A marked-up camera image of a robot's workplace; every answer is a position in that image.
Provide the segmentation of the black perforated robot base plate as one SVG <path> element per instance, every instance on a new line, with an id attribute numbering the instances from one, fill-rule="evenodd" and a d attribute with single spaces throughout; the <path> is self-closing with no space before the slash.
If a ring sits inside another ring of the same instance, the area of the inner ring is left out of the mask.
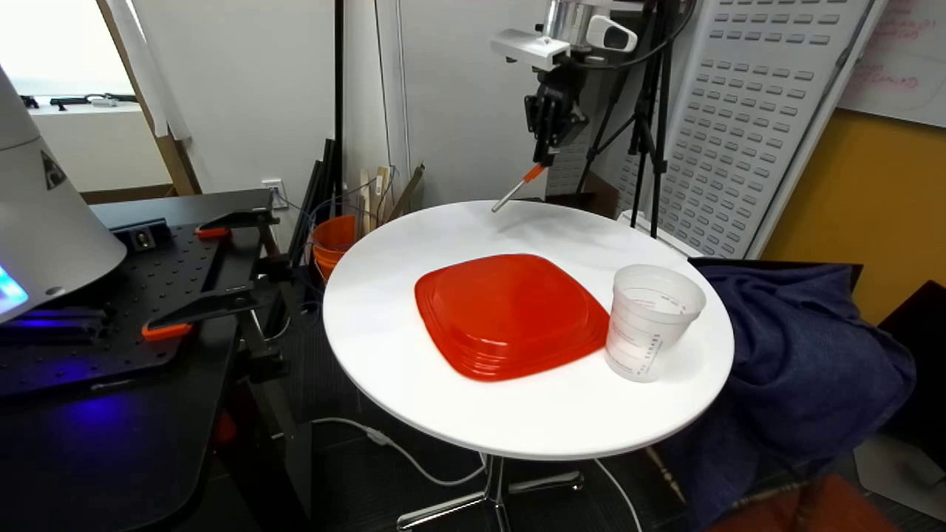
<path id="1" fill-rule="evenodd" d="M 193 228 L 169 228 L 150 251 L 129 251 L 102 280 L 29 311 L 0 329 L 0 400 L 20 401 L 58 390 L 86 390 L 169 367 L 182 339 L 145 344 L 139 329 L 200 293 L 216 291 L 225 243 Z"/>

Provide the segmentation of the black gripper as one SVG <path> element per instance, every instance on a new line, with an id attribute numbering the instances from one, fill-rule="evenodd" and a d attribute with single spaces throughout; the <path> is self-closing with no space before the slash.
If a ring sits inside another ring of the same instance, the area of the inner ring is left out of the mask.
<path id="1" fill-rule="evenodd" d="M 549 166 L 555 153 L 584 127 L 584 116 L 580 110 L 583 85 L 583 67 L 561 66 L 537 75 L 537 88 L 522 97 L 527 129 L 534 140 L 533 163 Z"/>

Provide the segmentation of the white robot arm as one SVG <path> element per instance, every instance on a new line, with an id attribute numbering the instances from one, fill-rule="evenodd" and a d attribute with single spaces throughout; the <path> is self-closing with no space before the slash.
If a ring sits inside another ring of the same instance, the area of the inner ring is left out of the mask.
<path id="1" fill-rule="evenodd" d="M 0 75 L 0 320 L 82 291 L 125 257 Z"/>

